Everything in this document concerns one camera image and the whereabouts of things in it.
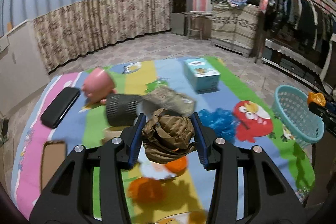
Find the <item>blue tissue box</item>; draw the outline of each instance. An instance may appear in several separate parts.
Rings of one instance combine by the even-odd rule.
[[[204,58],[184,60],[184,74],[195,91],[216,89],[221,76]]]

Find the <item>blue plastic bag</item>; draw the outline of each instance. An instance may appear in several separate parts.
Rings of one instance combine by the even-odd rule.
[[[218,108],[215,112],[209,112],[206,109],[202,109],[198,116],[202,125],[212,128],[218,137],[234,142],[236,127],[239,122],[232,114],[232,111]]]

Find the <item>white cabinet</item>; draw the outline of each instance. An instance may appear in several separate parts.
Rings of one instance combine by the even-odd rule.
[[[32,22],[26,20],[0,39],[0,116],[17,108],[50,81],[41,60]]]

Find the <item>floral curtain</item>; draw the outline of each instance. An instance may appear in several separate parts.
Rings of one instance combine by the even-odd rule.
[[[108,44],[170,29],[170,0],[83,0],[33,20],[48,71]]]

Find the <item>cartoon bird print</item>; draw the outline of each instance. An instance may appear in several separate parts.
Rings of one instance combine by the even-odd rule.
[[[251,101],[241,101],[234,108],[234,115],[240,121],[236,137],[244,142],[255,143],[254,137],[270,134],[273,123],[270,115],[259,105]]]
[[[196,71],[197,73],[199,73],[200,75],[204,75],[204,74],[206,74],[206,72],[207,72],[207,70],[204,69],[204,68],[195,69],[195,71]]]
[[[146,84],[147,89],[145,90],[145,93],[149,93],[151,91],[153,91],[154,89],[158,88],[159,86],[169,86],[168,84],[168,79],[166,78],[157,78],[156,80],[154,80],[153,82],[150,82],[149,84]]]

